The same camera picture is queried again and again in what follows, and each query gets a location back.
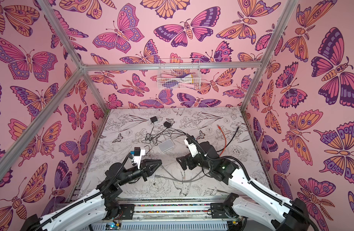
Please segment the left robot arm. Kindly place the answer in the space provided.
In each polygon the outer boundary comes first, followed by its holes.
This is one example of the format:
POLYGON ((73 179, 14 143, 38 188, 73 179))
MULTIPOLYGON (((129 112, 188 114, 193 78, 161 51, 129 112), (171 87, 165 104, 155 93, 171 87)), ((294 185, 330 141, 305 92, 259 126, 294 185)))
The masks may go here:
POLYGON ((24 222, 22 231, 79 231, 104 218, 116 218, 120 205, 117 201, 122 193, 120 186, 138 179, 147 181, 162 165, 160 159, 145 159, 140 165, 125 169, 122 163, 114 163, 105 172, 106 178, 96 189, 66 207, 38 217, 30 216, 24 222))

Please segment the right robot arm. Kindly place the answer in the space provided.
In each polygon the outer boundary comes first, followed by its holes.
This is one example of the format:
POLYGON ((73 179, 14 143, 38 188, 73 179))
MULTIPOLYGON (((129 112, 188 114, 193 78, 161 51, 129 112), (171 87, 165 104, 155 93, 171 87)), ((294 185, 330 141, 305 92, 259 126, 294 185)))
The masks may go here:
POLYGON ((238 195, 231 193, 223 204, 223 210, 229 217, 250 218, 272 231, 306 231, 309 227, 318 230, 302 200, 289 199, 267 188, 249 176, 241 161, 235 157, 219 156, 207 141, 198 143, 189 137, 184 143, 189 154, 176 159, 184 170, 200 167, 211 178, 254 200, 252 203, 244 202, 238 195))

